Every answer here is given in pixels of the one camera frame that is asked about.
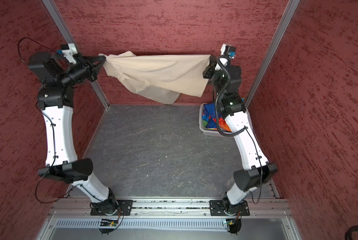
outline black mounting plate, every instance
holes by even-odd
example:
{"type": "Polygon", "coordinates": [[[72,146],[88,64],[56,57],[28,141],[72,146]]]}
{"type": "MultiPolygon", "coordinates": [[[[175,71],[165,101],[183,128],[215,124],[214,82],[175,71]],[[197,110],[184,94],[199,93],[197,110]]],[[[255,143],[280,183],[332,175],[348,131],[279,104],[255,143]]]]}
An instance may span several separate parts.
{"type": "MultiPolygon", "coordinates": [[[[132,210],[132,204],[133,204],[133,200],[117,200],[117,202],[119,203],[120,209],[121,211],[121,215],[124,214],[124,216],[129,216],[132,210]]],[[[98,212],[95,209],[91,209],[91,216],[107,216],[110,217],[109,215],[106,215],[102,212],[98,212]]]]}
{"type": "MultiPolygon", "coordinates": [[[[210,212],[211,216],[229,216],[223,210],[222,200],[210,200],[210,212]]],[[[241,216],[249,216],[250,210],[249,206],[247,205],[247,201],[241,203],[241,207],[239,207],[240,215],[241,216]]]]}

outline red wall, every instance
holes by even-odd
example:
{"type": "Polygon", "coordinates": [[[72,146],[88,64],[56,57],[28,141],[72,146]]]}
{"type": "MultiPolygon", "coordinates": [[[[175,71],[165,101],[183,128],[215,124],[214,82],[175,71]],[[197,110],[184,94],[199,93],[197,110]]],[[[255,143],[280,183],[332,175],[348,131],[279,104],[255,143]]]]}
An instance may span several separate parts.
{"type": "MultiPolygon", "coordinates": [[[[244,97],[262,63],[288,0],[69,0],[55,1],[84,54],[214,54],[223,43],[238,48],[244,97]]],[[[156,103],[130,93],[103,71],[99,83],[111,104],[156,103]]],[[[181,95],[176,104],[212,101],[181,95]]]]}
{"type": "MultiPolygon", "coordinates": [[[[34,239],[50,204],[34,198],[47,146],[44,120],[35,108],[40,83],[17,54],[17,41],[29,36],[46,46],[64,43],[40,0],[0,1],[0,239],[34,239]]],[[[46,50],[22,42],[24,58],[46,50]]],[[[104,108],[89,83],[75,94],[73,132],[82,157],[104,108]]],[[[45,180],[39,197],[61,197],[67,185],[45,180]]]]}
{"type": "Polygon", "coordinates": [[[358,1],[301,1],[249,110],[302,238],[343,239],[358,224],[358,1]]]}

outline beige fabric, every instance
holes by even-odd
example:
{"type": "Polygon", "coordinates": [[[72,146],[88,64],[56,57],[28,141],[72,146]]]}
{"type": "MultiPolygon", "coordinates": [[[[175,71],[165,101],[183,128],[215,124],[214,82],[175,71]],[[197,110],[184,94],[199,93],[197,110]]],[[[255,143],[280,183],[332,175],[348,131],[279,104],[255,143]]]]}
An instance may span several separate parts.
{"type": "Polygon", "coordinates": [[[202,73],[210,55],[136,56],[127,51],[105,57],[108,76],[130,92],[164,104],[174,103],[180,93],[201,97],[208,81],[202,73]]]}

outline laundry basket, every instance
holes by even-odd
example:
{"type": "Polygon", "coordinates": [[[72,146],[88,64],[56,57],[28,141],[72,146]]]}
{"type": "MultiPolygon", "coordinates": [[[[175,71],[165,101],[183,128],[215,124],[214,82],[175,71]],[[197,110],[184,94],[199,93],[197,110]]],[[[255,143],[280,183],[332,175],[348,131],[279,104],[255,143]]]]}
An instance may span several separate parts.
{"type": "Polygon", "coordinates": [[[203,109],[204,109],[204,105],[207,103],[202,103],[201,104],[201,108],[199,110],[199,128],[200,130],[203,132],[204,135],[206,136],[215,136],[215,137],[224,137],[222,136],[217,130],[206,130],[205,127],[203,126],[203,109]]]}

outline cream-colored garment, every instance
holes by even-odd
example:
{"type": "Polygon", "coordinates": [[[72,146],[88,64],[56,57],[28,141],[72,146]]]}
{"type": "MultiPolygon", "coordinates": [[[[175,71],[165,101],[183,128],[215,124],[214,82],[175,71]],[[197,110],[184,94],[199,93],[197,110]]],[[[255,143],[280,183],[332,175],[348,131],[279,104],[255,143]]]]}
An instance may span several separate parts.
{"type": "Polygon", "coordinates": [[[180,93],[201,97],[208,81],[202,73],[210,55],[136,56],[127,51],[104,56],[108,76],[130,92],[164,104],[174,103],[180,93]]]}

